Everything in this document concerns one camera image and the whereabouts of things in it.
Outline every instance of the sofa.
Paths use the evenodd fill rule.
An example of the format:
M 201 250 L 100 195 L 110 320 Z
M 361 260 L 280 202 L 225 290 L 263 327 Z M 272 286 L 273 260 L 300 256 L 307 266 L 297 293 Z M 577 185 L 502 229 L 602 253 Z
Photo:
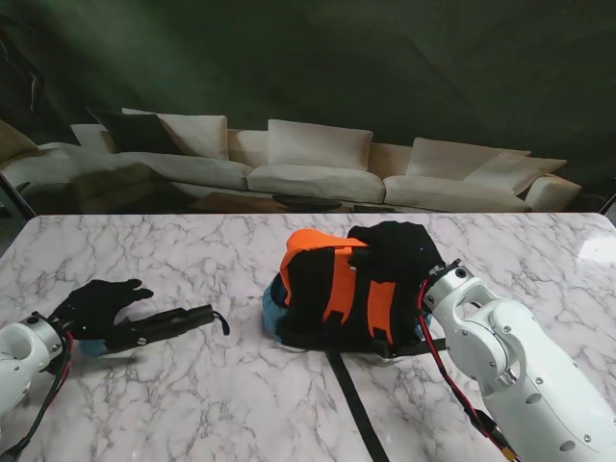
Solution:
M 102 125 L 76 124 L 80 146 L 39 146 L 0 169 L 14 186 L 64 185 L 84 213 L 110 212 L 164 187 L 194 199 L 290 194 L 401 212 L 557 212 L 580 191 L 550 174 L 564 161 L 530 158 L 528 151 L 424 139 L 394 145 L 373 142 L 366 130 L 285 120 L 259 131 L 227 129 L 224 116 L 159 117 L 186 155 L 118 152 Z M 517 176 L 507 179 L 512 171 Z M 503 187 L 509 180 L 515 188 Z

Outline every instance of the wire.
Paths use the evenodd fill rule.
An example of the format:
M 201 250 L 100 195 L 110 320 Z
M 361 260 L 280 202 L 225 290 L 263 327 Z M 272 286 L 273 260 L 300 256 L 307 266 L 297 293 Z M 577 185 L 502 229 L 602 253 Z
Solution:
M 60 389 L 63 387 L 64 383 L 66 382 L 66 379 L 68 377 L 68 370 L 69 370 L 70 353 L 73 347 L 73 339 L 69 333 L 66 333 L 63 336 L 61 336 L 61 340 L 62 340 L 64 349 L 63 349 L 62 356 L 61 356 L 62 360 L 59 363 L 58 368 L 55 372 L 56 378 L 54 379 L 54 382 L 52 383 L 51 388 L 49 389 L 49 392 L 47 392 L 47 396 L 45 397 L 45 400 L 42 403 L 42 406 L 40 407 L 38 411 L 37 417 L 35 418 L 35 421 L 32 423 L 32 426 L 30 427 L 30 430 L 28 430 L 28 433 L 26 433 L 26 436 L 24 436 L 19 441 L 19 443 L 17 443 L 16 445 L 8 449 L 6 451 L 6 454 L 19 455 L 26 448 L 26 446 L 28 446 L 28 444 L 30 443 L 30 440 L 32 440 L 32 437 L 34 436 L 35 432 L 39 428 L 40 422 L 42 421 L 42 418 L 44 417 L 45 412 L 51 405 L 52 401 L 54 400 L 54 398 L 56 397 Z
M 503 446 L 501 443 L 499 443 L 496 440 L 496 438 L 490 433 L 490 431 L 488 431 L 488 429 L 485 427 L 485 425 L 481 421 L 481 418 L 478 416 L 476 409 L 473 407 L 473 405 L 468 400 L 468 398 L 466 398 L 464 393 L 462 393 L 462 391 L 458 388 L 458 386 L 455 384 L 453 379 L 449 376 L 447 369 L 445 368 L 445 364 L 443 363 L 443 360 L 441 358 L 441 355 L 439 354 L 438 350 L 436 349 L 436 346 L 434 345 L 434 340 L 432 339 L 430 329 L 428 328 L 427 322 L 425 321 L 425 317 L 424 317 L 423 300 L 424 300 L 426 289 L 427 289 L 427 279 L 425 279 L 422 282 L 422 285 L 420 286 L 419 295 L 417 297 L 417 309 L 419 311 L 420 326 L 422 328 L 422 332 L 424 333 L 423 336 L 425 337 L 425 341 L 427 342 L 428 347 L 430 348 L 430 353 L 432 354 L 432 357 L 434 358 L 434 361 L 436 362 L 436 365 L 439 369 L 439 372 L 441 373 L 441 376 L 448 383 L 449 387 L 453 391 L 453 394 L 455 395 L 457 400 L 460 401 L 460 404 L 462 404 L 462 407 L 464 408 L 464 410 L 467 412 L 467 414 L 469 414 L 469 418 L 475 419 L 475 426 L 477 427 L 477 429 L 483 434 L 483 436 L 488 438 L 502 452 L 506 447 Z M 508 448 L 508 449 L 514 454 L 515 458 L 513 460 L 521 462 L 518 456 L 515 455 L 513 450 L 511 448 Z

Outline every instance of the white marble surface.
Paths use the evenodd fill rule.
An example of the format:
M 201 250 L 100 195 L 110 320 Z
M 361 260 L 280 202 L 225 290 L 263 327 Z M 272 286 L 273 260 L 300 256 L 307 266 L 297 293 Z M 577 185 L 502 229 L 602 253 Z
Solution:
M 138 277 L 154 291 L 128 313 L 213 302 L 232 326 L 206 325 L 119 358 L 75 357 L 24 462 L 368 461 L 323 355 L 263 336 L 261 294 L 293 231 L 344 235 L 382 215 L 42 217 L 0 260 L 0 324 L 50 313 L 92 278 Z M 460 257 L 530 307 L 616 402 L 616 231 L 597 215 L 396 215 L 426 224 L 446 260 Z M 393 461 L 487 462 L 498 452 L 470 426 L 431 358 L 346 363 Z M 480 404 L 476 386 L 454 379 Z M 0 449 L 30 426 L 43 374 L 2 422 Z

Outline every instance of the blue fabric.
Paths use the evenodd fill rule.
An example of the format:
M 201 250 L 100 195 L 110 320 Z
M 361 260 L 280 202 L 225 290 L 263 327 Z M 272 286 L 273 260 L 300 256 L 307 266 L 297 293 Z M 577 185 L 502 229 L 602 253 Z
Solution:
M 432 315 L 427 315 L 425 317 L 425 323 L 428 327 L 432 324 Z M 419 324 L 415 325 L 415 335 L 417 335 L 420 339 L 425 340 L 422 327 Z
M 278 284 L 278 280 L 280 280 L 280 275 L 277 275 L 271 281 L 263 294 L 263 326 L 271 337 L 277 337 L 276 326 L 280 319 L 287 314 L 287 308 L 279 306 L 274 301 L 278 300 L 280 302 L 280 300 L 284 300 L 287 297 L 287 291 L 284 285 L 282 285 L 282 281 L 280 280 Z
M 107 354 L 107 347 L 103 340 L 80 340 L 79 349 L 87 356 L 98 357 Z

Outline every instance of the dark pillow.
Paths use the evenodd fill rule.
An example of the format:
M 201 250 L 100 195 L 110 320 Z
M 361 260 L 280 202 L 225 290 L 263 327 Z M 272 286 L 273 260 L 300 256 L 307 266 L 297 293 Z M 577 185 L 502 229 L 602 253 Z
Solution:
M 101 109 L 86 109 L 109 131 L 120 152 L 183 155 L 157 115 L 123 114 Z

